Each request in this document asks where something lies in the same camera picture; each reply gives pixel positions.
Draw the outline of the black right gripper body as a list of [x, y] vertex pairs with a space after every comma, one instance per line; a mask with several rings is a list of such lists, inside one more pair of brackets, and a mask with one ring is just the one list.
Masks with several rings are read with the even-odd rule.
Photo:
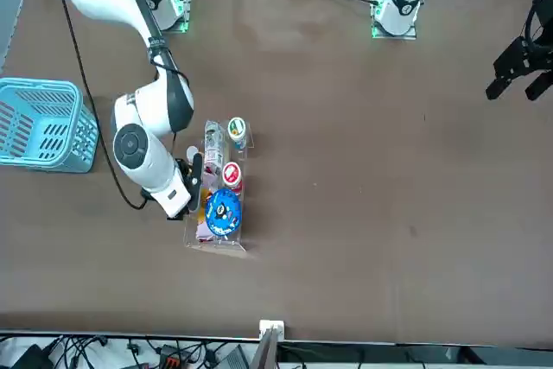
[[185, 189], [189, 192], [191, 198], [187, 205], [182, 208], [180, 214], [190, 214], [196, 212], [200, 206], [200, 188], [202, 184], [203, 155], [197, 152], [192, 162], [186, 162], [181, 158], [176, 159], [179, 170], [183, 178]]

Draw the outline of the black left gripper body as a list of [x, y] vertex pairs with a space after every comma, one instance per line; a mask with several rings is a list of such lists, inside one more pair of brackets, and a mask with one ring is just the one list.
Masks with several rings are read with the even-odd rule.
[[[531, 27], [538, 20], [541, 35], [534, 38]], [[530, 71], [552, 68], [552, 0], [532, 0], [524, 23], [524, 63]]]

